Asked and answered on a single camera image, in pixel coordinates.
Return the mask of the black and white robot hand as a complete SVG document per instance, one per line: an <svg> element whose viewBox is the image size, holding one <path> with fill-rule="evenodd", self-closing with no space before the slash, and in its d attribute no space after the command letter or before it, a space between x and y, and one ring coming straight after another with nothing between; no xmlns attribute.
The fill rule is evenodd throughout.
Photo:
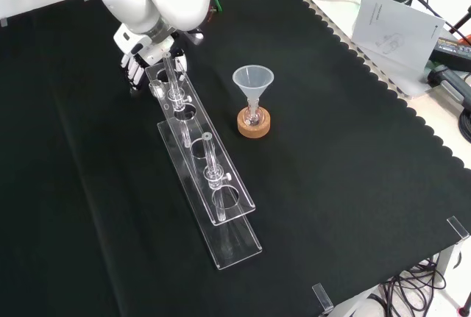
<svg viewBox="0 0 471 317"><path fill-rule="evenodd" d="M124 54L121 58L121 69L129 82L131 93L137 93L142 89L145 69L161 63L165 52L169 52L179 61L184 71L188 70L185 52L176 45L177 37L178 33L173 32L162 42L156 43L150 36L135 34L121 24L113 39Z"/></svg>

